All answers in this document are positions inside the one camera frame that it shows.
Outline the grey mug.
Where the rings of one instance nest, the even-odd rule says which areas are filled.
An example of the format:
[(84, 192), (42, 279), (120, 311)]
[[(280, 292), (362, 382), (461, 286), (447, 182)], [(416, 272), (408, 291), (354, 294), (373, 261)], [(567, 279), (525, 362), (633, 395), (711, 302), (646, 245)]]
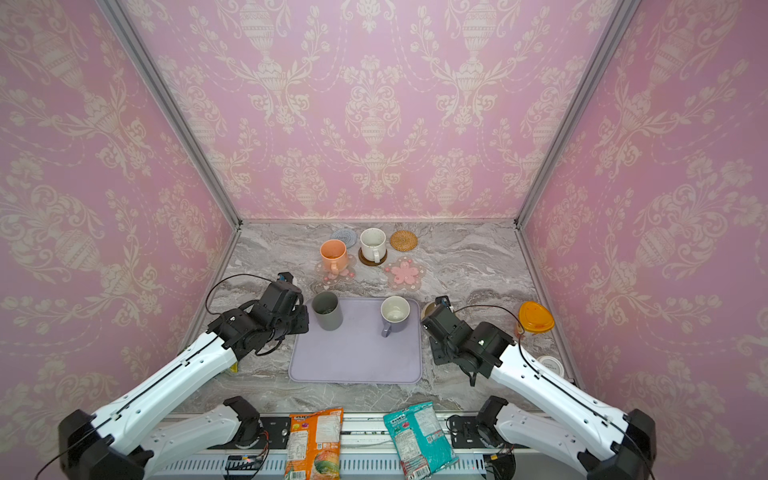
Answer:
[(311, 308), (318, 325), (326, 331), (337, 330), (343, 323), (343, 313), (338, 296), (333, 292), (322, 292), (311, 302)]

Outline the lavender mug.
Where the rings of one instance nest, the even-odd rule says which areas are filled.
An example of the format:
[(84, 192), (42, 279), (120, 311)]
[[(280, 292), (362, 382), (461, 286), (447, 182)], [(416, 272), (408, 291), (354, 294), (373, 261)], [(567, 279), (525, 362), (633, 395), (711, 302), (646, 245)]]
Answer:
[(380, 313), (383, 321), (381, 335), (387, 338), (406, 328), (411, 313), (411, 305), (404, 297), (390, 296), (382, 302)]

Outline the pink flower silicone coaster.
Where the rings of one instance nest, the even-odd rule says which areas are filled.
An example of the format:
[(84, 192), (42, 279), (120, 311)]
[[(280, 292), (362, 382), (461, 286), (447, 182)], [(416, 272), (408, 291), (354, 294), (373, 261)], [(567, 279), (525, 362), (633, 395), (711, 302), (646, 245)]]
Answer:
[(415, 292), (421, 289), (427, 269), (410, 257), (403, 256), (384, 266), (388, 286), (395, 291)]

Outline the peach orange mug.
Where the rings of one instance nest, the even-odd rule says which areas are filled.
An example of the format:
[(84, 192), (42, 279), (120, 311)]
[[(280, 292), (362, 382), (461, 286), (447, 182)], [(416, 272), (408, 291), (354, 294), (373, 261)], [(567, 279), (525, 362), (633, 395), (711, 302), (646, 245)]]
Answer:
[(320, 254), (324, 267), (333, 273), (337, 273), (347, 266), (347, 248), (339, 240), (325, 241), (320, 248)]

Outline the blue woven round coaster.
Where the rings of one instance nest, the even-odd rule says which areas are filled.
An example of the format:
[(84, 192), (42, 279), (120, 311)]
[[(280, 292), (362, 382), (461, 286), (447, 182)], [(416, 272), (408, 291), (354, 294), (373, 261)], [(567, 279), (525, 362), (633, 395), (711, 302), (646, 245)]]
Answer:
[(358, 241), (357, 233), (350, 228), (341, 228), (331, 234), (332, 240), (341, 241), (347, 249), (353, 248)]

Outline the brown wooden round coaster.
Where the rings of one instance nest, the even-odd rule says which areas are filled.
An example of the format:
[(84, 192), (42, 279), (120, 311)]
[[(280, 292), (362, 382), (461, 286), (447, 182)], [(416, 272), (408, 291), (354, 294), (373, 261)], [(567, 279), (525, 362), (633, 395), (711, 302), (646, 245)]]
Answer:
[(386, 249), (385, 249), (383, 257), (382, 257), (382, 258), (381, 258), (381, 260), (380, 260), (380, 261), (378, 261), (378, 262), (374, 262), (374, 261), (368, 260), (368, 259), (365, 257), (365, 255), (363, 254), (363, 248), (362, 248), (362, 247), (360, 247), (360, 248), (358, 249), (358, 252), (357, 252), (357, 257), (358, 257), (359, 261), (360, 261), (360, 262), (361, 262), (363, 265), (365, 265), (365, 266), (369, 266), (369, 267), (378, 267), (378, 266), (381, 266), (381, 265), (383, 265), (383, 264), (384, 264), (384, 263), (387, 261), (387, 257), (388, 257), (388, 250), (386, 250)]

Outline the white mug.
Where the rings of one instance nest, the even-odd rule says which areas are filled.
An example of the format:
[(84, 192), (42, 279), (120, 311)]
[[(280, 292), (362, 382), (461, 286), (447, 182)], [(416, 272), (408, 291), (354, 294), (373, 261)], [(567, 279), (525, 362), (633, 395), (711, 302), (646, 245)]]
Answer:
[(379, 228), (368, 228), (360, 235), (361, 255), (369, 263), (381, 264), (386, 255), (386, 233)]

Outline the beige yellow mug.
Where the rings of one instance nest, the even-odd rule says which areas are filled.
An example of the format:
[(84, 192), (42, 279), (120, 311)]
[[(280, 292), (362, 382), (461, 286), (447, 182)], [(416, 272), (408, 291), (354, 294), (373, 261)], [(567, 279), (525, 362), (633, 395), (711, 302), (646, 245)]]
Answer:
[(421, 311), (420, 318), (424, 319), (427, 316), (429, 316), (435, 309), (437, 308), (437, 305), (434, 302), (427, 303)]

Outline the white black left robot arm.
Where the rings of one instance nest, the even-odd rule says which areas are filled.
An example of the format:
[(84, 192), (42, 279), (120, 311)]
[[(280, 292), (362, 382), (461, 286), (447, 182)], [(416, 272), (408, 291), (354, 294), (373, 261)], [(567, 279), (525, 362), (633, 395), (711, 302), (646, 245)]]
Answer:
[(161, 421), (219, 373), (270, 341), (309, 329), (307, 308), (229, 310), (144, 382), (93, 413), (76, 410), (58, 426), (58, 458), (69, 479), (147, 479), (209, 447), (248, 449), (267, 437), (256, 408), (241, 396), (194, 418)]

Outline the teal snack bag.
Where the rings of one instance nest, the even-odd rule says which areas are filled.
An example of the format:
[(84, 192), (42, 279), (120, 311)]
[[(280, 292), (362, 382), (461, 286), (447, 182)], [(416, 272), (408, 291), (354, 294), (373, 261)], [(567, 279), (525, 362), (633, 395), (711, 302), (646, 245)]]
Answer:
[(388, 413), (383, 422), (407, 480), (428, 478), (458, 461), (432, 402)]

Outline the orange snack bag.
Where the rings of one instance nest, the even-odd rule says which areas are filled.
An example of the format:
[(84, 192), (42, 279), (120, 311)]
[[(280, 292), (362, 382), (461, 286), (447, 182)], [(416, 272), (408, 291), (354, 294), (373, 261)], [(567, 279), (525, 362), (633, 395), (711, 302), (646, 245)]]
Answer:
[(343, 408), (292, 414), (284, 479), (339, 480)]

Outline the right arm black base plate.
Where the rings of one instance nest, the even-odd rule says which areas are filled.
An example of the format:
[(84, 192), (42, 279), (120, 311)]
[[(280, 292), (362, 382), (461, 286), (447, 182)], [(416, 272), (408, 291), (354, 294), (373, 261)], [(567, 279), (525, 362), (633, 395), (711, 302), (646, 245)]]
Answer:
[(451, 415), (446, 426), (454, 449), (493, 449), (494, 445), (485, 440), (473, 416)]

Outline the aluminium front rail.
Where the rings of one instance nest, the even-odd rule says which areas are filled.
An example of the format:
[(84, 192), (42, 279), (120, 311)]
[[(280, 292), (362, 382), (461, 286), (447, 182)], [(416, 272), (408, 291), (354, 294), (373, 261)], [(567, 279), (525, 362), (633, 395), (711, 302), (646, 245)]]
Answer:
[[(442, 424), (443, 431), (450, 441), (446, 426), (447, 418), (440, 417), (438, 421)], [(523, 429), (526, 433), (543, 434), (547, 428), (552, 427), (555, 429), (555, 435), (558, 438), (564, 439), (567, 445), (576, 442), (576, 437), (571, 431), (549, 418), (537, 416), (529, 412), (522, 412), (517, 418), (523, 422)], [(256, 444), (263, 433), (261, 419), (250, 423), (240, 421), (233, 411), (224, 407), (205, 413), (200, 419), (203, 426), (200, 440), (204, 450), (257, 450)], [(152, 428), (144, 437), (129, 437), (125, 422), (112, 420), (109, 425), (99, 427), (97, 432), (101, 437), (117, 442), (120, 446), (132, 445), (137, 447), (146, 439), (151, 442), (151, 447), (156, 448), (158, 445), (153, 442), (155, 438), (167, 438), (170, 436), (173, 427), (180, 427), (181, 425), (180, 422), (168, 424)], [(510, 433), (504, 433), (500, 420), (497, 420), (495, 424), (492, 424), (489, 420), (484, 420), (481, 425), (478, 425), (478, 429), (480, 435), (494, 445), (493, 449), (500, 448), (504, 443), (520, 443), (523, 441), (521, 437), (514, 437)], [(355, 414), (342, 422), (341, 443), (353, 447), (378, 447), (390, 445), (391, 438), (380, 414)]]

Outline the aluminium frame post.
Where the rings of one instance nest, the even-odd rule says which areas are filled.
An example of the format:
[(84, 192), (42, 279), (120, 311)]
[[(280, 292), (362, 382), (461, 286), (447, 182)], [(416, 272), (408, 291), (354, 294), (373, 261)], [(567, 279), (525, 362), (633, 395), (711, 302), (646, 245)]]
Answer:
[(568, 146), (640, 4), (640, 0), (622, 0), (617, 2), (606, 29), (587, 63), (582, 79), (565, 111), (565, 116), (553, 137), (541, 167), (525, 197), (522, 208), (516, 218), (518, 231), (522, 231), (531, 221), (536, 205), (554, 173), (558, 160)]
[(130, 57), (148, 91), (173, 129), (181, 146), (189, 155), (225, 218), (235, 230), (238, 230), (242, 226), (240, 215), (219, 180), (215, 169), (207, 159), (202, 144), (196, 138), (191, 124), (184, 117), (179, 103), (163, 79), (159, 65), (153, 59), (130, 20), (127, 10), (119, 1), (97, 0), (96, 4), (112, 27), (117, 39)]

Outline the aluminium frame post right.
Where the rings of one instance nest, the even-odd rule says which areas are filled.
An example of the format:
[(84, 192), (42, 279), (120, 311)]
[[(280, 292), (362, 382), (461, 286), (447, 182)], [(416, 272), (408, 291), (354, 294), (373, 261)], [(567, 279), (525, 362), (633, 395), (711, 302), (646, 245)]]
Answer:
[(554, 173), (558, 160), (568, 146), (640, 4), (640, 0), (622, 0), (617, 2), (606, 29), (587, 63), (582, 79), (565, 111), (565, 116), (553, 137), (541, 167), (525, 197), (522, 208), (516, 218), (518, 231), (522, 231), (531, 221), (536, 205)]

